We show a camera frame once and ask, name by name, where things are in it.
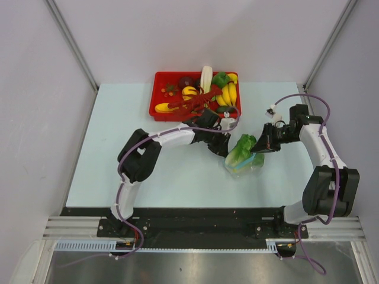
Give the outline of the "green white toy cabbage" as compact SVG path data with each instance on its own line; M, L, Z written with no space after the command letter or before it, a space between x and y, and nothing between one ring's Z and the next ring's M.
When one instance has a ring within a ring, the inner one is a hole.
M256 140L254 135L242 134L240 139L238 140L237 144L230 151L230 153L236 155L237 157L239 155L242 155L244 158L247 158L251 154L253 154L250 152L250 150L255 145L256 142L257 142L257 140Z

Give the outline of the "clear zip top bag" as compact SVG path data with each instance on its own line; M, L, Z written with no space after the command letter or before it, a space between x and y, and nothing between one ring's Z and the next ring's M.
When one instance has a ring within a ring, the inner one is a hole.
M253 153L244 158L229 154L219 165L232 178L241 179L248 176L259 176L265 163L265 156L262 153Z

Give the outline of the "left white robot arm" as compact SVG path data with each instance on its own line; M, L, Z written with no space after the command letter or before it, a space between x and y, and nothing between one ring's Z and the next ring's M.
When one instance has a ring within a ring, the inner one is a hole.
M120 185L111 206L115 217L110 223L112 232L122 237L131 229L135 235L143 235L129 218L133 215L140 184L152 174L162 149L203 142L212 153L221 157L228 155L230 132L236 128L240 112L236 118L232 118L229 111L224 114L226 117L221 118L206 109L201 115L168 130L147 133L140 128L131 135L117 158Z

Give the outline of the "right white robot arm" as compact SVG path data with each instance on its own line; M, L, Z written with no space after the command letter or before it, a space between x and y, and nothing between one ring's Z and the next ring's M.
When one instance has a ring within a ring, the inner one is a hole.
M266 123L251 153L272 153L282 144L301 142L309 154L313 173L302 199L283 208L283 217L273 222L274 233L288 237L295 226L319 220L329 224L334 217L347 217L352 211L359 172L349 168L337 155L327 135L325 121L309 114L308 106L290 108L290 120L279 126Z

